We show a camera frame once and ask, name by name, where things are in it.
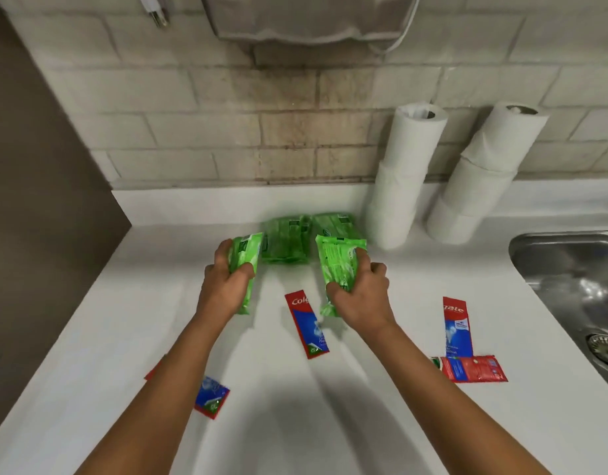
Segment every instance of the tile wall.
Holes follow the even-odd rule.
[[[520,176],[608,176],[608,0],[422,0],[385,57],[221,42],[200,0],[167,30],[139,0],[0,4],[117,189],[371,181],[417,101],[450,115],[429,179],[504,99],[551,113]]]

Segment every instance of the person's left arm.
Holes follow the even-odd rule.
[[[229,274],[232,241],[223,241],[214,264],[205,268],[195,316],[154,376],[97,444],[76,475],[166,475],[178,450],[209,352],[240,308],[253,266],[245,263]]]

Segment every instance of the forearm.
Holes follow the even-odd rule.
[[[77,474],[167,474],[215,339],[213,330],[191,321]]]
[[[548,471],[450,382],[396,325],[364,337],[449,473]]]

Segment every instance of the stainless steel sink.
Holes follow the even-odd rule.
[[[608,382],[608,232],[519,236],[510,259]]]

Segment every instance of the stack of toilet paper rolls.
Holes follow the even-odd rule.
[[[496,104],[427,218],[430,237],[448,244],[469,241],[508,189],[547,120],[537,107]]]
[[[365,211],[368,240],[390,250],[401,246],[416,214],[416,202],[447,113],[429,103],[396,109],[384,159]]]

